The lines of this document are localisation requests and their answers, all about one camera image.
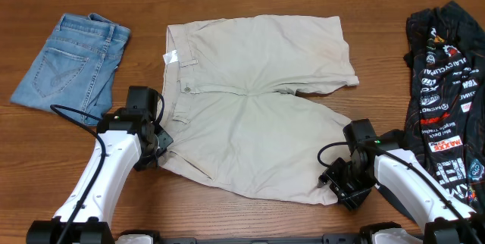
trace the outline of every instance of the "jeans waistband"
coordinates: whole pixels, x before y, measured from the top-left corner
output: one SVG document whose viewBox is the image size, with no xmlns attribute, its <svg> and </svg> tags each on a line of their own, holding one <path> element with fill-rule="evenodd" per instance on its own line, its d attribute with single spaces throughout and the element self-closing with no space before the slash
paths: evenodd
<svg viewBox="0 0 485 244">
<path fill-rule="evenodd" d="M 98 14 L 91 13 L 87 17 L 76 14 L 64 14 L 56 30 L 68 28 L 78 30 L 84 33 L 91 33 L 98 36 L 109 37 L 111 29 L 113 30 L 111 38 L 121 41 L 127 41 L 130 36 L 130 29 L 122 27 Z"/>
</svg>

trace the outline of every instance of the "red logo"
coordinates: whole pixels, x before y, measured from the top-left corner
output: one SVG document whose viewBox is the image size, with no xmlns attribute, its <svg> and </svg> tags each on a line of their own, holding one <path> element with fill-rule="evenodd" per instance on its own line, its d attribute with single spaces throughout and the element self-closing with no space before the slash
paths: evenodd
<svg viewBox="0 0 485 244">
<path fill-rule="evenodd" d="M 421 124 L 434 124 L 434 123 L 438 123 L 441 120 L 448 118 L 448 117 L 449 117 L 449 113 L 445 112 L 445 114 L 441 115 L 441 117 L 435 117 L 435 118 L 430 118 L 430 119 L 421 119 L 420 123 Z"/>
</svg>

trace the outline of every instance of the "black garment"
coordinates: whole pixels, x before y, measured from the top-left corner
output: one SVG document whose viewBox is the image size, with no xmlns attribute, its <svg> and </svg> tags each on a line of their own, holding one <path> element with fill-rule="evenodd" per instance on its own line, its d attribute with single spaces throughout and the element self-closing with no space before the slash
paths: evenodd
<svg viewBox="0 0 485 244">
<path fill-rule="evenodd" d="M 485 209 L 485 33 L 455 2 L 414 13 L 411 101 L 405 140 L 421 165 L 451 194 Z"/>
</svg>

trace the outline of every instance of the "blue logo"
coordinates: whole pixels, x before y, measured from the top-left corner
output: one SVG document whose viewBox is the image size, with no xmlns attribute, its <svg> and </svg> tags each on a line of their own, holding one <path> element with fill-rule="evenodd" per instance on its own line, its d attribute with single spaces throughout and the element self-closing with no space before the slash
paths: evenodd
<svg viewBox="0 0 485 244">
<path fill-rule="evenodd" d="M 468 170 L 468 177 L 472 180 L 478 181 L 483 177 L 483 172 L 485 172 L 485 167 L 477 160 L 474 159 L 471 162 L 470 169 Z"/>
</svg>

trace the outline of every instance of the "wooden table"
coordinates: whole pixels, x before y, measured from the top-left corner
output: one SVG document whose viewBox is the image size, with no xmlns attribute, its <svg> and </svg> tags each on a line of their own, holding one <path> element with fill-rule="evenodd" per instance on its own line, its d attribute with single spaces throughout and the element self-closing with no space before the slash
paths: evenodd
<svg viewBox="0 0 485 244">
<path fill-rule="evenodd" d="M 92 153 L 94 140 L 83 130 L 54 114 L 8 102 L 62 13 L 96 12 L 132 30 L 114 81 L 114 108 L 124 105 L 129 85 L 161 91 L 168 24 L 258 14 L 338 15 L 361 83 L 305 97 L 351 119 L 369 118 L 381 134 L 404 126 L 411 78 L 402 60 L 408 51 L 406 18 L 448 1 L 0 0 L 0 242 L 22 243 L 33 220 L 50 219 Z M 456 1 L 485 24 L 483 0 Z M 419 233 L 375 190 L 350 213 L 341 205 L 247 199 L 151 170 L 128 176 L 112 231 L 144 228 L 160 230 L 163 237 L 200 239 L 320 236 L 384 221 Z"/>
</svg>

